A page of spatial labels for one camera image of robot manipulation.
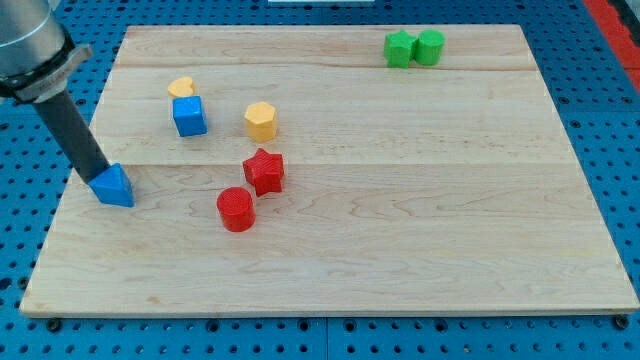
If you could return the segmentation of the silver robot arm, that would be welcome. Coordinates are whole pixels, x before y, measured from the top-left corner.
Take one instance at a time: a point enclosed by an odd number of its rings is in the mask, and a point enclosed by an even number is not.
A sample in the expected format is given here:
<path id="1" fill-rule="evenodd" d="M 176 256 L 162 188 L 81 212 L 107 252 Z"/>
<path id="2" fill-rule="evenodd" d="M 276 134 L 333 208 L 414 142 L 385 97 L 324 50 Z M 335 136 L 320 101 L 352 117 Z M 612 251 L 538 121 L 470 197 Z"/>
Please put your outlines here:
<path id="1" fill-rule="evenodd" d="M 92 57 L 57 20 L 48 0 L 1 0 L 1 96 L 41 103 L 65 90 Z"/>

